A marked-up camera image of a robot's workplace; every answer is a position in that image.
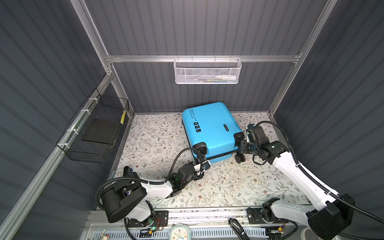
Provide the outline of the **blue hardshell suitcase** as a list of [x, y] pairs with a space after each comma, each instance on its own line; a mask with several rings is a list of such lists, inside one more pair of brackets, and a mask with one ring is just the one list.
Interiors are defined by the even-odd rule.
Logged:
[[186, 109], [182, 118], [190, 147], [199, 150], [211, 164], [229, 159], [245, 138], [221, 102]]

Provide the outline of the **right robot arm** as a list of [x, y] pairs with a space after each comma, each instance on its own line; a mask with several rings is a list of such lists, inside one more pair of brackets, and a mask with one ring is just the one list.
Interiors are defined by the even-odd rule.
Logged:
[[352, 223], [354, 199], [328, 188], [294, 157], [288, 145], [270, 142], [260, 126], [248, 125], [246, 133], [234, 135], [236, 159], [258, 156], [286, 175], [308, 198], [311, 205], [295, 205], [273, 197], [262, 205], [264, 222], [285, 219], [309, 227], [323, 240], [331, 240]]

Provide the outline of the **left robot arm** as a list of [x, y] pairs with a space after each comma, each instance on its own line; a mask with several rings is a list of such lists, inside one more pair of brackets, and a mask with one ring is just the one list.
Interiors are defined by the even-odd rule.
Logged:
[[139, 178], [137, 173], [126, 167], [123, 177], [111, 179], [99, 187], [95, 202], [98, 208], [105, 211], [109, 223], [128, 218], [146, 227], [157, 217], [151, 199], [175, 197], [190, 182], [202, 179], [210, 167], [209, 161], [187, 163], [169, 179], [155, 182]]

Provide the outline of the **small white clock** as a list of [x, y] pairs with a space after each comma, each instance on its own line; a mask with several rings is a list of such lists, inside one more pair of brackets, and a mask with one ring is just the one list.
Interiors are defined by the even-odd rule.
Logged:
[[168, 240], [192, 240], [192, 233], [187, 225], [175, 225], [168, 234]]

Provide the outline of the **white bottle in basket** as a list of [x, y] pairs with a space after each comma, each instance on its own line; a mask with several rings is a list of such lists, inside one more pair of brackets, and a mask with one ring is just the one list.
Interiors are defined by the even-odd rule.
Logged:
[[222, 82], [236, 82], [238, 78], [236, 75], [218, 75], [215, 76], [215, 79]]

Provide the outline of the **yellow marker in basket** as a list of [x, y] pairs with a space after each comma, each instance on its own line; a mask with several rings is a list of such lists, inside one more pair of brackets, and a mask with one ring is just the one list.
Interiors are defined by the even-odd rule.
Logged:
[[120, 120], [120, 124], [121, 124], [121, 125], [124, 124], [124, 122], [125, 122], [125, 117], [126, 117], [126, 110], [124, 110], [123, 113], [122, 113], [121, 120]]

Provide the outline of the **white tape roll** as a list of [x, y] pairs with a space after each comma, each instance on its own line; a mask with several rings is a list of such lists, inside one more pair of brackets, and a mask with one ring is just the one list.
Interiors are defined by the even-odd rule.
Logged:
[[301, 240], [319, 240], [318, 236], [310, 228], [302, 229], [300, 237]]

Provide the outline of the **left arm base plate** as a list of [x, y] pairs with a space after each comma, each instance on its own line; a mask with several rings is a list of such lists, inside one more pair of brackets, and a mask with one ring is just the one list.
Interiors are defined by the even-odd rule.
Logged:
[[129, 228], [152, 228], [166, 227], [169, 220], [169, 211], [155, 211], [154, 215], [149, 216], [143, 222], [135, 219], [128, 219]]

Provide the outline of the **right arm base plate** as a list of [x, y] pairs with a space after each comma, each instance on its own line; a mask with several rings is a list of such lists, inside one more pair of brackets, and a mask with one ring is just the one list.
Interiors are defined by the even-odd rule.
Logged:
[[265, 220], [262, 214], [262, 210], [263, 208], [261, 207], [258, 207], [258, 208], [248, 207], [246, 209], [247, 218], [250, 224], [283, 224], [285, 225], [289, 223], [288, 220], [278, 219], [278, 218]]

